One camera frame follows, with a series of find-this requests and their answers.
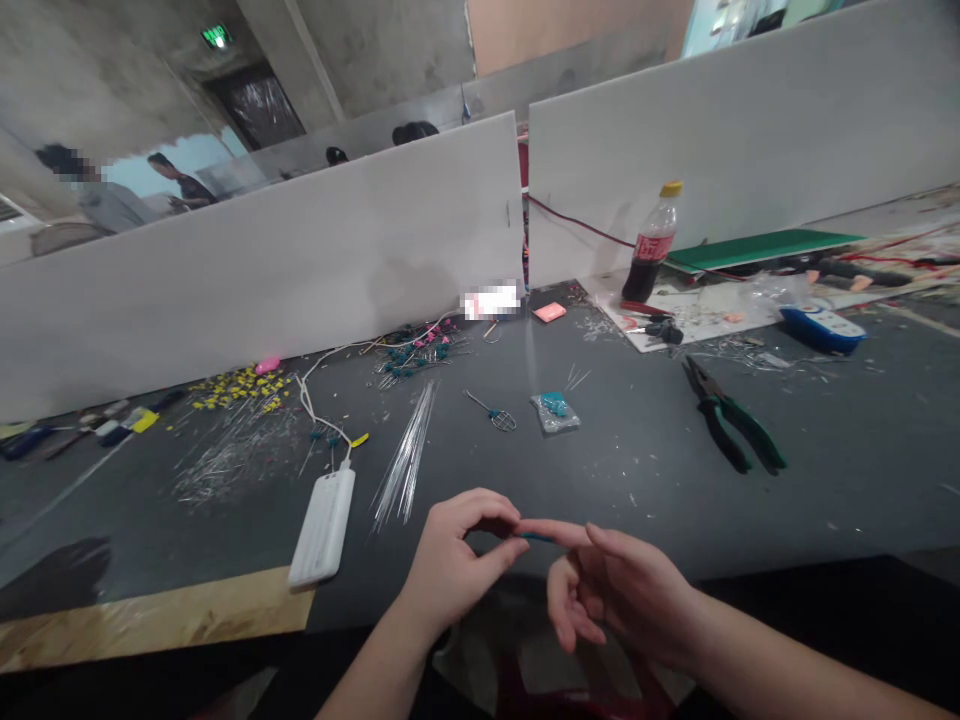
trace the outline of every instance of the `dark gray table surface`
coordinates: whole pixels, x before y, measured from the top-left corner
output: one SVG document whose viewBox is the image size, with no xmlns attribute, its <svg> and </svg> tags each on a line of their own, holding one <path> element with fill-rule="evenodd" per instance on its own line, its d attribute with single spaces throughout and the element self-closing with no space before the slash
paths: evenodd
<svg viewBox="0 0 960 720">
<path fill-rule="evenodd" d="M 536 293 L 532 305 L 569 295 L 563 284 Z M 348 432 L 371 438 L 353 454 L 340 571 L 318 588 L 308 629 L 375 621 L 403 582 L 430 506 L 477 486 L 509 496 L 525 516 L 635 534 L 694 579 L 960 544 L 960 496 L 943 487 L 960 489 L 949 454 L 960 430 L 960 341 L 882 311 L 859 321 L 872 339 L 849 362 L 822 366 L 828 382 L 807 364 L 761 373 L 698 356 L 776 439 L 790 463 L 779 477 L 759 467 L 735 472 L 680 362 L 639 354 L 589 305 L 573 303 L 550 325 L 502 323 L 495 344 L 480 339 L 486 325 L 474 325 L 472 355 L 387 392 L 375 387 L 369 355 L 330 358 L 310 380 L 318 412 L 349 415 Z M 787 359 L 813 355 L 776 327 L 749 334 Z M 562 391 L 574 363 L 592 371 L 567 393 L 582 427 L 544 437 L 529 398 Z M 371 535 L 371 502 L 428 378 L 440 387 L 413 517 Z M 491 427 L 464 388 L 511 412 L 517 431 Z M 52 462 L 0 464 L 0 586 L 18 589 L 9 602 L 0 591 L 0 619 L 289 564 L 329 453 L 311 457 L 298 478 L 310 423 L 302 413 L 278 415 L 265 421 L 275 432 L 251 460 L 260 470 L 192 508 L 178 502 L 177 474 L 185 453 L 209 442 L 214 417 L 195 413 L 172 432 L 162 420 L 40 517 L 105 451 L 84 441 Z M 542 576 L 557 553 L 535 543 L 516 573 Z"/>
</svg>

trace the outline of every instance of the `doorway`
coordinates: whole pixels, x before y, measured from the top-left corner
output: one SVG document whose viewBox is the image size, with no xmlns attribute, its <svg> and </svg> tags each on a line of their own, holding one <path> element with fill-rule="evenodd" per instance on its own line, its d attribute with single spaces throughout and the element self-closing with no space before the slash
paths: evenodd
<svg viewBox="0 0 960 720">
<path fill-rule="evenodd" d="M 268 63 L 204 83 L 253 150 L 305 135 L 303 124 Z"/>
</svg>

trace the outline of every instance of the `gray shirt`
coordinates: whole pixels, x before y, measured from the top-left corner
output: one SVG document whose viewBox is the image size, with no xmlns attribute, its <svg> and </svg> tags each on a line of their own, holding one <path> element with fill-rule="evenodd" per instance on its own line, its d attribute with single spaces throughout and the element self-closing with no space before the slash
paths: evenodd
<svg viewBox="0 0 960 720">
<path fill-rule="evenodd" d="M 160 215 L 123 185 L 85 182 L 80 187 L 80 209 L 90 222 L 105 230 L 122 233 L 160 219 Z"/>
</svg>

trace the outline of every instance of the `green exit sign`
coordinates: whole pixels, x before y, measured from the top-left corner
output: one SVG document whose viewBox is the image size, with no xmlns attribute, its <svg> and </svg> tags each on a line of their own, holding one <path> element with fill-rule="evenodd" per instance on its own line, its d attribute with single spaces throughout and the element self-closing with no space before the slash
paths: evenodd
<svg viewBox="0 0 960 720">
<path fill-rule="evenodd" d="M 212 50 L 225 50 L 228 45 L 233 44 L 233 38 L 223 25 L 214 25 L 212 28 L 207 28 L 202 35 L 207 47 Z"/>
</svg>

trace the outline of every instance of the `red wire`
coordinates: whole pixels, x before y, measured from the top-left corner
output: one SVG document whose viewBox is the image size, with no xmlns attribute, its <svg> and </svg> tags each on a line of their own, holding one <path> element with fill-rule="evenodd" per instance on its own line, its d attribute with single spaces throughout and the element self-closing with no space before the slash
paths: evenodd
<svg viewBox="0 0 960 720">
<path fill-rule="evenodd" d="M 597 230 L 595 227 L 593 227 L 593 225 L 587 225 L 587 223 L 583 222 L 582 220 L 577 220 L 576 218 L 572 218 L 572 217 L 570 217 L 569 215 L 563 215 L 563 214 L 561 214 L 561 213 L 558 213 L 558 212 L 557 212 L 556 210 L 554 210 L 553 208 L 548 207 L 547 205 L 544 205 L 542 202 L 540 202 L 539 200 L 537 200 L 537 199 L 536 199 L 533 195 L 531 195 L 530 193 L 527 193 L 527 199 L 528 199 L 530 202 L 532 202 L 534 205 L 538 205 L 539 207 L 542 207 L 544 210 L 546 210 L 546 211 L 547 211 L 548 213 L 550 213 L 551 215 L 556 215 L 558 218 L 562 218 L 562 219 L 566 220 L 567 222 L 572 222 L 574 225 L 579 225 L 579 226 L 582 227 L 582 228 L 586 228 L 586 229 L 589 230 L 590 232 L 594 232 L 594 233 L 596 233 L 597 235 L 599 235 L 600 237 L 605 237 L 607 240 L 613 240 L 615 243 L 619 243 L 620 245 L 623 245 L 624 247 L 628 247 L 628 248 L 632 248 L 632 247 L 633 247 L 633 244 L 632 244 L 632 243 L 624 242 L 623 240 L 621 240 L 621 239 L 619 239 L 619 238 L 615 238 L 613 235 L 607 235 L 607 234 L 606 234 L 605 232 L 603 232 L 602 230 Z"/>
<path fill-rule="evenodd" d="M 878 252 L 880 250 L 886 250 L 887 248 L 896 247 L 897 245 L 903 245 L 903 243 L 905 242 L 910 242 L 911 240 L 917 240 L 919 238 L 926 237 L 927 235 L 932 235 L 933 233 L 940 232 L 942 230 L 949 230 L 951 228 L 956 227 L 957 225 L 960 225 L 960 223 L 950 223 L 949 225 L 944 225 L 943 227 L 934 228 L 933 230 L 927 230 L 925 233 L 920 233 L 919 235 L 912 235 L 911 237 L 903 238 L 902 240 L 894 240 L 892 243 L 887 243 L 886 245 L 881 245 L 878 248 L 873 248 L 871 252 Z M 849 260 L 855 255 L 856 253 L 849 253 L 847 255 L 841 256 L 840 259 Z"/>
<path fill-rule="evenodd" d="M 936 267 L 935 265 L 931 265 L 930 263 L 921 263 L 921 262 L 917 262 L 916 260 L 908 260 L 907 258 L 878 258 L 878 257 L 873 257 L 872 255 L 844 255 L 843 259 L 847 261 L 869 260 L 871 262 L 900 262 L 900 263 L 906 263 L 911 267 L 926 268 L 926 269 L 933 269 Z"/>
<path fill-rule="evenodd" d="M 543 208 L 544 210 L 546 210 L 546 211 L 547 211 L 548 213 L 550 213 L 551 215 L 556 215 L 558 218 L 561 218 L 561 219 L 563 219 L 563 220 L 566 220 L 567 222 L 572 222 L 574 225 L 579 225 L 580 227 L 585 228 L 585 229 L 589 230 L 589 231 L 592 232 L 592 233 L 596 233 L 596 234 L 599 235 L 600 237 L 606 238 L 607 240 L 613 240 L 613 242 L 617 243 L 618 245 L 623 245 L 624 247 L 633 248 L 633 245 L 632 245 L 631 243 L 624 242 L 624 241 L 621 240 L 620 238 L 615 238 L 613 235 L 608 235 L 607 233 L 603 232 L 602 230 L 597 230 L 597 228 L 593 227 L 593 225 L 588 225 L 587 223 L 583 222 L 582 220 L 577 220 L 576 218 L 572 218 L 572 217 L 570 217 L 569 215 L 564 215 L 563 213 L 558 213 L 558 212 L 557 212 L 556 210 L 554 210 L 552 207 L 550 207 L 550 206 L 548 206 L 548 205 L 540 202 L 539 200 L 537 200 L 533 195 L 531 195 L 531 194 L 529 193 L 529 191 L 527 192 L 527 200 L 529 200 L 530 202 L 532 202 L 534 205 L 537 205 L 538 207 Z M 736 276 L 736 275 L 731 275 L 730 273 L 720 272 L 719 270 L 707 270 L 706 268 L 697 267 L 696 265 L 691 265 L 691 264 L 688 263 L 688 262 L 684 262 L 683 260 L 677 260 L 677 259 L 672 258 L 672 257 L 669 257 L 669 256 L 668 256 L 668 259 L 670 260 L 670 262 L 675 262 L 675 263 L 677 263 L 677 264 L 679 264 L 679 265 L 685 265 L 685 266 L 688 267 L 688 268 L 693 268 L 693 269 L 696 270 L 697 272 L 705 272 L 705 273 L 710 273 L 711 275 L 719 275 L 720 277 L 727 278 L 728 280 L 736 280 L 737 282 L 746 282 L 746 278 L 738 277 L 738 276 Z"/>
</svg>

